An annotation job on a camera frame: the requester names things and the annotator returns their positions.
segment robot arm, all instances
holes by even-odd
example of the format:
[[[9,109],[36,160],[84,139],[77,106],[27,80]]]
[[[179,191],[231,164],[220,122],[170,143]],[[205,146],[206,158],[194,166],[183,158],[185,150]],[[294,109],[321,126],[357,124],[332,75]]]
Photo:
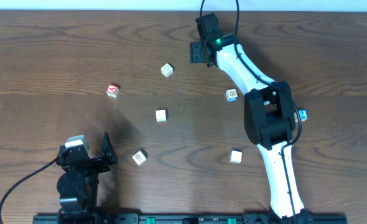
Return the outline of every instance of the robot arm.
[[[223,35],[214,13],[199,17],[196,22],[202,39],[190,44],[190,61],[206,62],[209,67],[220,67],[241,90],[244,95],[244,127],[264,159],[271,188],[271,207],[280,218],[300,213],[304,204],[295,184],[291,146],[286,147],[284,152],[282,150],[292,140],[295,129],[291,104],[279,92],[257,81],[243,65],[235,52],[234,37],[231,34]],[[250,61],[240,44],[236,47],[241,58],[257,76],[267,83],[274,83],[291,97],[290,87],[286,82],[275,83]],[[276,109],[267,112],[267,104],[276,105]]]
[[[247,55],[243,51],[243,47],[237,45],[238,52],[241,57],[249,65],[253,71],[256,72],[264,81],[268,83],[274,82],[273,79],[263,74],[255,64],[250,61]],[[258,82],[256,78],[250,74],[248,69],[242,64],[235,53],[235,47],[233,44],[223,47],[222,50],[216,53],[217,63],[221,70],[226,72],[238,86],[240,91],[245,95],[251,90],[262,90],[267,88],[267,85]],[[262,158],[264,159],[266,172],[269,180],[269,186],[271,188],[271,207],[279,217],[291,217],[293,216],[293,209],[291,207],[291,200],[289,197],[289,188],[286,181],[286,173],[281,157],[281,149],[286,145],[286,141],[279,142],[272,146],[271,150],[267,150],[261,144],[257,144],[258,149],[261,151]],[[289,178],[290,189],[293,199],[293,206],[295,213],[298,214],[304,208],[300,196],[295,184],[294,171],[291,161],[291,146],[284,149],[286,156],[286,168]]]

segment wooden table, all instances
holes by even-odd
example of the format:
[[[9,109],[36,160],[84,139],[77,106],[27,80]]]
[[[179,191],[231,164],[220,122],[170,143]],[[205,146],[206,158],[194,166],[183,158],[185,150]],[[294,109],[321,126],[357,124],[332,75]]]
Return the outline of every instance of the wooden table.
[[[232,33],[234,12],[218,12]],[[261,154],[243,127],[243,96],[228,75],[189,63],[197,12],[0,11],[0,199],[42,167],[67,138],[84,134],[91,156],[108,131],[118,165],[100,175],[98,204],[143,213],[267,210]],[[310,118],[293,148],[299,193],[313,212],[367,223],[367,14],[243,12],[247,55],[286,80]],[[165,63],[175,72],[160,73]],[[117,99],[109,83],[121,86]],[[166,123],[155,110],[168,109]],[[149,160],[131,156],[143,147]],[[243,150],[240,164],[229,163]],[[59,208],[53,165],[18,186],[7,223]]]

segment black cable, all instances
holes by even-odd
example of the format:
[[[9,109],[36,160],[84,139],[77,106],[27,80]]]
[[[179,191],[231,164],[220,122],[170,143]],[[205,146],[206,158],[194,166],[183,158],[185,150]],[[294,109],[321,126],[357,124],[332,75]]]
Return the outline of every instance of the black cable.
[[[205,0],[202,1],[202,6],[200,6],[200,17],[202,16],[204,1]]]
[[[32,177],[32,176],[34,176],[34,175],[36,175],[36,174],[38,174],[39,172],[41,172],[41,171],[43,171],[43,170],[45,170],[46,168],[48,168],[49,166],[51,166],[54,162],[56,162],[56,158],[54,159],[54,160],[52,160],[51,162],[49,162],[47,165],[45,165],[45,166],[43,166],[42,168],[40,168],[40,169],[38,169],[38,170],[36,170],[36,171],[34,171],[33,173],[31,173],[31,174],[29,174],[29,175],[27,175],[27,176],[25,176],[25,177],[23,177],[20,181],[18,181],[18,182],[16,182],[16,184],[14,184],[6,193],[5,193],[5,195],[3,196],[3,198],[1,199],[1,201],[0,201],[0,224],[4,224],[3,222],[2,222],[2,217],[1,217],[1,210],[2,210],[2,206],[4,205],[4,202],[5,202],[5,200],[7,199],[7,197],[8,197],[8,195],[19,185],[19,184],[21,184],[23,181],[25,181],[25,180],[27,180],[27,179],[29,179],[30,177]]]
[[[293,211],[293,216],[294,216],[294,221],[295,221],[295,209],[294,209],[294,202],[293,202],[293,196],[292,196],[292,192],[291,192],[291,186],[290,186],[290,180],[289,180],[289,174],[287,172],[287,166],[286,166],[286,160],[284,159],[284,152],[283,149],[280,153],[280,155],[282,156],[282,160],[283,160],[283,168],[284,168],[284,174],[286,175],[286,181],[287,181],[287,186],[289,188],[289,195],[290,195],[290,203],[291,203],[291,209]]]

